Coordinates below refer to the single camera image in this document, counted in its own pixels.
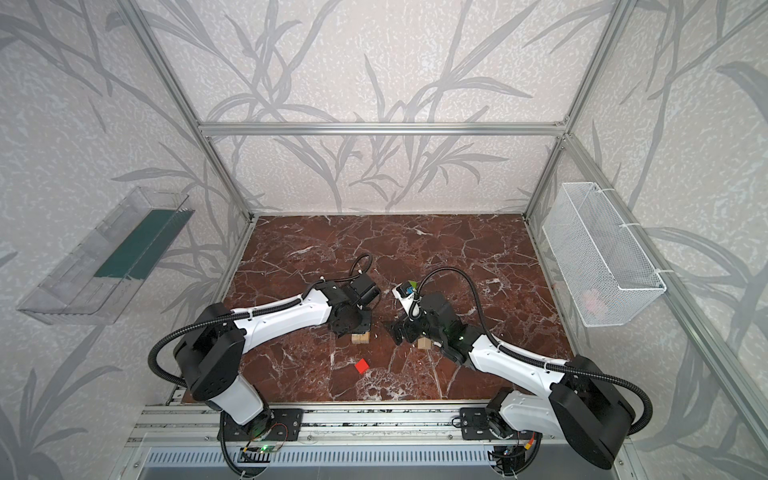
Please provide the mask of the wood block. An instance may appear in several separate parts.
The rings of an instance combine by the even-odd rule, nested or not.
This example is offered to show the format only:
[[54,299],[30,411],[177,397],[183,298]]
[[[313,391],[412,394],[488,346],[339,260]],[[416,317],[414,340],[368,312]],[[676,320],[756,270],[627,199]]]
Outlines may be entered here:
[[353,334],[351,336],[351,343],[355,345],[368,344],[370,342],[370,333],[365,332],[363,334]]

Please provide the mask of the red block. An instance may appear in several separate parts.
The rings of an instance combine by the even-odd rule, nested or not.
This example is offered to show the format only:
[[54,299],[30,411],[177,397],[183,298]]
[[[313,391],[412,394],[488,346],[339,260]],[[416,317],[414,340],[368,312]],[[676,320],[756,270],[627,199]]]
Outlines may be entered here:
[[370,369],[370,366],[364,359],[361,359],[355,364],[355,369],[360,375],[363,375]]

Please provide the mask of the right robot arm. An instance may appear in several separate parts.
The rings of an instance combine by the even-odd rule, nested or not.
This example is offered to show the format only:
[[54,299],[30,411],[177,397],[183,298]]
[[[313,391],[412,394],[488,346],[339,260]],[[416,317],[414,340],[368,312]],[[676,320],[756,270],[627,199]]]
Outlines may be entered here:
[[635,412],[591,360],[552,359],[499,340],[462,322],[441,293],[420,297],[405,284],[393,295],[404,310],[389,327],[396,343],[428,339],[457,365],[513,384],[486,406],[496,436],[529,431],[564,438],[592,465],[612,468]]

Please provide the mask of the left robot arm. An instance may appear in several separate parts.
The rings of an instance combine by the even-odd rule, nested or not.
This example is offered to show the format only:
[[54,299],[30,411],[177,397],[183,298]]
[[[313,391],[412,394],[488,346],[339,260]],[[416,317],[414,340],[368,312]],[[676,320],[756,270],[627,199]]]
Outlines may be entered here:
[[173,351],[181,380],[193,398],[226,413],[252,436],[273,423],[256,388],[240,373],[241,357],[304,328],[326,325],[336,336],[370,330],[370,304],[380,289],[366,274],[349,282],[321,280],[305,292],[256,307],[209,306]]

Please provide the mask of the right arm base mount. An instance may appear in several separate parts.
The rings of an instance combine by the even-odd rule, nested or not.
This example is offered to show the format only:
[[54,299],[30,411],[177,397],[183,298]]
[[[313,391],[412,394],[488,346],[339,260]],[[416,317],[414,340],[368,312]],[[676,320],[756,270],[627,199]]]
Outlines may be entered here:
[[489,418],[484,407],[464,407],[451,421],[454,428],[460,430],[465,441],[506,441],[527,442],[536,436],[532,431],[517,431],[502,424],[500,418]]

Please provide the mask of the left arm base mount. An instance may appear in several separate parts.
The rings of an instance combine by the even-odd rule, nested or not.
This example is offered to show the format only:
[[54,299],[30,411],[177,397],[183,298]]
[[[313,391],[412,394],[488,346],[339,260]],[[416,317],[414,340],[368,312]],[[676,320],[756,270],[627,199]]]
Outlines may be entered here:
[[223,412],[217,439],[225,442],[297,441],[303,416],[304,411],[300,408],[277,408],[260,413],[254,420],[243,426]]

